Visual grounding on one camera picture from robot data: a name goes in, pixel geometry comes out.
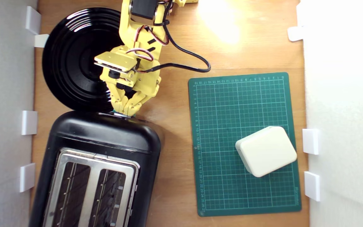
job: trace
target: red and white wire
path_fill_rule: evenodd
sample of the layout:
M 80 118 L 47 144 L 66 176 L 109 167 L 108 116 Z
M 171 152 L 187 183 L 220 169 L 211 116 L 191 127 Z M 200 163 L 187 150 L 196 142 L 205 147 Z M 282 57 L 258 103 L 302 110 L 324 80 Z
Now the red and white wire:
M 137 51 L 141 51 L 141 52 L 144 52 L 146 53 L 148 56 L 145 56 L 145 55 L 140 55 L 137 53 Z M 130 52 L 134 52 L 134 54 L 142 59 L 145 59 L 145 60 L 148 60 L 148 61 L 153 61 L 154 60 L 154 56 L 147 50 L 145 49 L 142 49 L 142 48 L 132 48 L 132 49 L 129 49 L 127 52 L 125 53 L 130 53 Z
M 155 33 L 153 32 L 152 28 L 151 27 L 148 27 L 148 32 L 151 33 L 151 35 L 154 37 L 154 39 L 160 43 L 162 46 L 166 46 L 167 44 L 169 44 L 169 39 L 167 38 L 167 36 L 165 35 L 165 41 L 162 41 L 160 40 L 156 35 Z

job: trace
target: white wall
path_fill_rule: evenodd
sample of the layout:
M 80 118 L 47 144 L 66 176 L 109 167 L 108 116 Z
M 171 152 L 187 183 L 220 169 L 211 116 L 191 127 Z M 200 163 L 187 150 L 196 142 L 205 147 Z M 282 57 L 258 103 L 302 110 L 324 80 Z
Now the white wall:
M 320 129 L 311 227 L 363 226 L 363 1 L 303 0 L 307 127 Z
M 21 112 L 33 109 L 34 36 L 25 30 L 26 6 L 37 0 L 0 0 L 0 226 L 27 226 L 29 192 L 19 193 L 19 167 L 31 160 L 32 138 L 21 136 Z

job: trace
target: metal grill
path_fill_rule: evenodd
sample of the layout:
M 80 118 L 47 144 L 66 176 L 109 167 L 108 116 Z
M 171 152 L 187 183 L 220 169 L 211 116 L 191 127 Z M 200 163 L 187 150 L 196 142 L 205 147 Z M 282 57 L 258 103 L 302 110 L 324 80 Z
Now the metal grill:
M 126 226 L 138 170 L 133 161 L 63 151 L 57 162 L 44 226 Z

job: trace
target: black plate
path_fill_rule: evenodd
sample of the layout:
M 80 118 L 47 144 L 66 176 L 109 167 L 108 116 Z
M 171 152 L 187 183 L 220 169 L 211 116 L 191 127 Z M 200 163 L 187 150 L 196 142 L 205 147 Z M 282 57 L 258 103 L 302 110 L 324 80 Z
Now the black plate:
M 110 93 L 99 79 L 94 57 L 123 45 L 118 34 L 120 12 L 89 8 L 63 19 L 52 30 L 43 51 L 43 73 L 53 95 L 67 107 L 111 112 Z

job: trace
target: white bracket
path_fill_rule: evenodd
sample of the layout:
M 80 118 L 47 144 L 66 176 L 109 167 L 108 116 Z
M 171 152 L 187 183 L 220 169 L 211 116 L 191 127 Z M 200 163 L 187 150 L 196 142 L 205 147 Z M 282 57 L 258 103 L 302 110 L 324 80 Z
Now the white bracket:
M 320 176 L 309 171 L 305 175 L 305 195 L 314 201 L 320 201 Z
M 297 26 L 288 28 L 288 39 L 292 42 L 302 40 L 304 37 L 304 25 L 306 21 L 306 7 L 303 2 L 297 5 Z
M 20 168 L 19 192 L 24 192 L 34 187 L 36 165 L 30 163 Z
M 303 152 L 319 154 L 319 131 L 317 129 L 302 129 Z
M 29 30 L 33 35 L 40 33 L 40 23 L 42 21 L 42 15 L 39 14 L 31 6 L 27 6 L 26 9 L 26 29 Z
M 46 41 L 49 38 L 48 34 L 40 35 L 40 26 L 42 15 L 31 6 L 26 9 L 26 29 L 29 30 L 34 36 L 34 47 L 44 48 Z
M 22 111 L 22 135 L 37 133 L 37 111 Z

